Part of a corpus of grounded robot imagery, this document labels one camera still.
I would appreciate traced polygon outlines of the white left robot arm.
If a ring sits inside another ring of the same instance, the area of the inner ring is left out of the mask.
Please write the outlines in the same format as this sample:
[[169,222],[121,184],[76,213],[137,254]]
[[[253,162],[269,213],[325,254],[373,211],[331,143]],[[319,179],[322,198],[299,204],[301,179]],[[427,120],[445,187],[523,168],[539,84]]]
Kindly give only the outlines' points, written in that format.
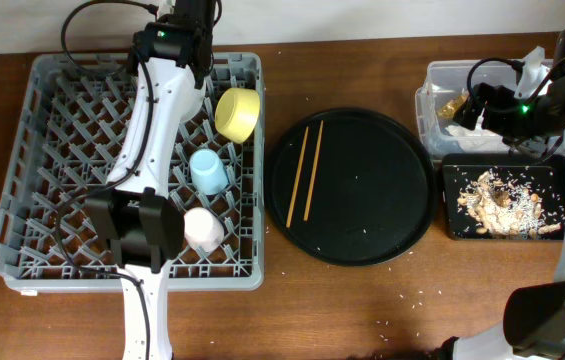
[[130,123],[103,189],[85,208],[110,250],[124,296],[126,359],[170,359],[167,271],[184,240],[169,198],[170,161],[182,122],[206,98],[218,1],[176,1],[134,34],[126,70],[137,79]]

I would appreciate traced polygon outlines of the blue plastic cup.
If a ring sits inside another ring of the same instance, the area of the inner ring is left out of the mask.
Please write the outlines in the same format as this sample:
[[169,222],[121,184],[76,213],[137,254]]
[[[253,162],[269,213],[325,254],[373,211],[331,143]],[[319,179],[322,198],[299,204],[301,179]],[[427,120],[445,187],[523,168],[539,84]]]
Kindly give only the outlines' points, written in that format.
[[215,195],[224,190],[228,176],[219,155],[210,149],[199,149],[190,158],[193,185],[204,195]]

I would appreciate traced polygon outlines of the white round plate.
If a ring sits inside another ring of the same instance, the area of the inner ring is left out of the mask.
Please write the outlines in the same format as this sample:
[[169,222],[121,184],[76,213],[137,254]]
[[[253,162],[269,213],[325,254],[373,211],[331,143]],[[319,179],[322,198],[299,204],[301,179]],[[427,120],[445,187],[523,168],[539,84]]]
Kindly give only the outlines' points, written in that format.
[[186,85],[179,96],[179,120],[181,122],[190,120],[196,116],[206,98],[206,84],[203,83],[200,89],[193,85]]

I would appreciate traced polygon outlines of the pink plastic cup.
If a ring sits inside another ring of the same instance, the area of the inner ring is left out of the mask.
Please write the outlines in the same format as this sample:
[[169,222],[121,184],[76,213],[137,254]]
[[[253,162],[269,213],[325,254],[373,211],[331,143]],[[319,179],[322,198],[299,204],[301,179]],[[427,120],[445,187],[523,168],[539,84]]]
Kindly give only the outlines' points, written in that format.
[[184,215],[184,237],[193,250],[210,253],[223,242],[224,228],[211,211],[196,207]]

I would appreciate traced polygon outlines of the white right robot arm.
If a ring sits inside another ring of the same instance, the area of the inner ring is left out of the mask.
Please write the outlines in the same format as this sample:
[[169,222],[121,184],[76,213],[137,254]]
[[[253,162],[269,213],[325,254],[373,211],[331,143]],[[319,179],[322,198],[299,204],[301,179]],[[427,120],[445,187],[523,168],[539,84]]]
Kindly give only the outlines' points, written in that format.
[[[514,90],[466,84],[469,96],[453,120],[473,129],[477,123],[513,149],[553,137],[565,149],[565,30],[550,69],[534,50],[511,60]],[[437,359],[565,359],[565,234],[553,282],[519,288],[509,297],[500,324],[469,338],[452,337],[434,352]]]

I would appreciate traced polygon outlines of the food scraps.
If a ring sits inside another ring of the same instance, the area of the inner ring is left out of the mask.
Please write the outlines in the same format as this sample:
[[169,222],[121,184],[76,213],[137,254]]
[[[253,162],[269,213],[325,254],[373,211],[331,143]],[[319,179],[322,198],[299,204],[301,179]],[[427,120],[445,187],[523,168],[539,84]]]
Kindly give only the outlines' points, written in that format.
[[460,239],[544,240],[564,230],[565,205],[551,185],[526,172],[495,168],[468,179],[450,197],[451,232]]

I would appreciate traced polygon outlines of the brown Nescafe Gold wrapper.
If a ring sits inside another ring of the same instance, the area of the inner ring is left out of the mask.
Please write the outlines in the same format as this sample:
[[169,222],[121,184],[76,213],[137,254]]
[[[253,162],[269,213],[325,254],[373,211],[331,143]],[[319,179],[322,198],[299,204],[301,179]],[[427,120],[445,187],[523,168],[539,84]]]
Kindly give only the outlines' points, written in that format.
[[436,115],[442,119],[452,119],[457,111],[464,105],[467,98],[467,95],[459,95],[449,100],[445,105],[436,110]]

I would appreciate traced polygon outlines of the yellow bowl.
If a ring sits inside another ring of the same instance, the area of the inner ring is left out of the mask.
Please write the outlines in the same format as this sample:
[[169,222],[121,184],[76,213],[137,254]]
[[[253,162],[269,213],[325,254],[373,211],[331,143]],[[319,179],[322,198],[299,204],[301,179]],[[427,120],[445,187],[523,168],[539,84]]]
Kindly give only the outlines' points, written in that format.
[[223,93],[216,106],[216,131],[231,142],[242,144],[253,133],[260,110],[257,91],[230,88]]

